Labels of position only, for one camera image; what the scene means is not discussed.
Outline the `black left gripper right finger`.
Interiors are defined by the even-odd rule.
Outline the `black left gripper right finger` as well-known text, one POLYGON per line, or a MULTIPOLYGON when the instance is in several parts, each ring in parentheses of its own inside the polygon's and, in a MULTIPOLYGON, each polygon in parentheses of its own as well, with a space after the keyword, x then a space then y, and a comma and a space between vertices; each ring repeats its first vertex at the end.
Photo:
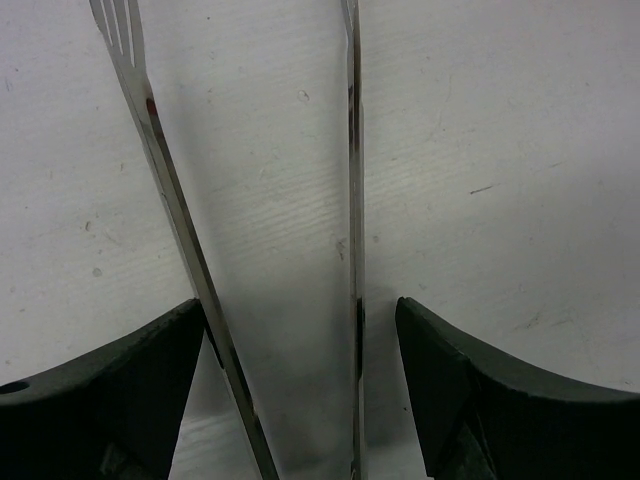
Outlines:
POLYGON ((531 365, 412 298, 395 322, 429 477, 638 478, 637 393, 531 365))

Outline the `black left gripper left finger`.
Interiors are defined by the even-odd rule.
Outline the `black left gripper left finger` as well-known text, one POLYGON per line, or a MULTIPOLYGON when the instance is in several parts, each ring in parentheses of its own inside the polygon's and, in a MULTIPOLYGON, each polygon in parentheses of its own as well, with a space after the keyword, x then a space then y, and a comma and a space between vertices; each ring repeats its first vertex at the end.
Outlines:
POLYGON ((204 332, 188 300, 1 388, 4 479, 166 479, 204 332))

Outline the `silver metal tongs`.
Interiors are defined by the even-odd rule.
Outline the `silver metal tongs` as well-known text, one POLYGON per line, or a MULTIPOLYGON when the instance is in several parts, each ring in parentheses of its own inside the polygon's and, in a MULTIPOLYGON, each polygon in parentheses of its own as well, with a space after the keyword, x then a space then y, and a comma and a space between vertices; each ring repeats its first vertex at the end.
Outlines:
MULTIPOLYGON (((154 99, 146 69, 144 34, 135 1, 93 1, 95 23, 103 35, 124 98, 138 130, 158 191, 173 225, 186 270, 203 306, 207 335, 222 370, 226 388, 236 406, 259 476, 276 479, 279 473, 246 376, 240 364, 229 324, 205 260, 154 99)), ((349 180, 349 318, 353 333, 352 459, 350 476, 368 476, 365 435, 365 199, 360 8, 356 1, 342 4, 347 36, 348 180, 349 180)))

